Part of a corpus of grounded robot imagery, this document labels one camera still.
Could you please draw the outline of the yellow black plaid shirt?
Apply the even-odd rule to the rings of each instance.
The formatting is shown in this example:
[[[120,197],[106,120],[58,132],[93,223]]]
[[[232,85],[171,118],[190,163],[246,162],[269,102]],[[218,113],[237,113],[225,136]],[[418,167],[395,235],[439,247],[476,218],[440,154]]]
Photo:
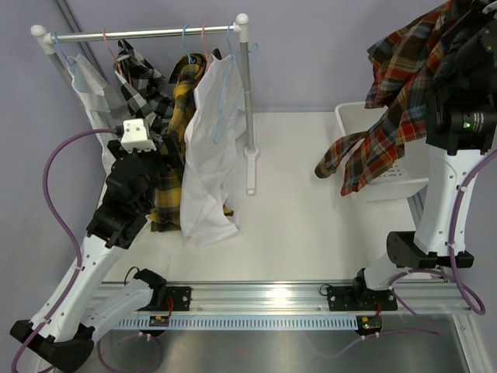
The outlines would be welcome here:
[[[194,53],[196,62],[189,64],[183,56],[173,68],[169,84],[173,85],[172,99],[174,108],[167,134],[174,134],[186,155],[184,135],[186,127],[195,113],[193,90],[197,87],[207,70],[207,63],[202,54]],[[150,215],[153,232],[167,232],[180,229],[180,203],[182,196],[182,177],[184,159],[167,159],[158,171],[158,187],[155,192],[155,209]]]

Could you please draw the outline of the blue hanger of yellow shirt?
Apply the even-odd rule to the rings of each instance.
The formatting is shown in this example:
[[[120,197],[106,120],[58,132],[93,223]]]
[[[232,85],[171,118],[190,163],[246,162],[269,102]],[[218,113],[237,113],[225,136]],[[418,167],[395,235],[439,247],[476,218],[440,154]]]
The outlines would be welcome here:
[[[184,47],[185,52],[186,52],[188,63],[189,64],[193,64],[193,63],[196,62],[196,59],[192,55],[191,50],[189,48],[189,44],[187,43],[187,40],[186,40],[186,34],[187,34],[188,28],[189,28],[189,24],[188,23],[185,24],[184,27],[182,28],[182,44],[183,44],[183,47]]]

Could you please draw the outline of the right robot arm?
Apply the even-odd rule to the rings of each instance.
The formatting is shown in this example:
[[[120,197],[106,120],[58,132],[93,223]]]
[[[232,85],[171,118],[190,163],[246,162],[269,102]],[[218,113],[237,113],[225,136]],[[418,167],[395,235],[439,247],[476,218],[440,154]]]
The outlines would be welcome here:
[[[485,314],[459,270],[474,261],[464,242],[474,179],[496,157],[496,3],[472,2],[442,42],[446,50],[426,95],[429,183],[422,218],[414,232],[390,232],[387,252],[357,274],[351,298],[362,309],[396,280],[441,266],[452,270],[470,310]]]

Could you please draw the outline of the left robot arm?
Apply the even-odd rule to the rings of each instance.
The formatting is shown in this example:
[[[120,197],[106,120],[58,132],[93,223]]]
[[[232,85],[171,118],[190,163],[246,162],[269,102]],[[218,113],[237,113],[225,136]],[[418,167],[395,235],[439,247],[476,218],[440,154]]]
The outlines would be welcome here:
[[[75,261],[38,313],[16,321],[10,330],[21,350],[30,349],[62,372],[77,371],[99,340],[131,313],[174,309],[166,279],[147,269],[96,308],[89,308],[109,270],[146,225],[162,164],[153,138],[146,134],[125,134],[108,148],[116,160],[87,235],[75,243]]]

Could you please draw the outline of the light blue wire hanger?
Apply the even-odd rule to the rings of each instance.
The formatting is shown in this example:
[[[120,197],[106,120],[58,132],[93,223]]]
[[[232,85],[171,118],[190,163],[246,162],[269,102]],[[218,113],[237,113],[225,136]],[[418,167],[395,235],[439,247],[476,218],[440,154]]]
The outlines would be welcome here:
[[[255,130],[252,112],[252,81],[250,62],[256,59],[259,45],[249,46],[248,16],[244,13],[237,15],[236,20],[226,28],[228,43],[228,66],[222,76],[220,101],[216,121],[212,133],[212,141],[219,144],[231,126],[231,118],[236,114],[239,104],[243,103],[245,114],[245,131],[252,141],[255,141]]]

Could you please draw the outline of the red brown plaid shirt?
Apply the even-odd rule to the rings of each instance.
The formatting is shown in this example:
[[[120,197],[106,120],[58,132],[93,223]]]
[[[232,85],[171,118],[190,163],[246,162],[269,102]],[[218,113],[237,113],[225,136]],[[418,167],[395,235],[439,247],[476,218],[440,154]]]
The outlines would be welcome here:
[[[365,104],[381,108],[397,101],[408,109],[423,105],[424,119],[428,89],[449,47],[443,37],[473,4],[472,1],[444,2],[369,47],[374,81]],[[315,175],[320,179],[331,176],[339,168],[335,159],[338,140],[315,166]]]

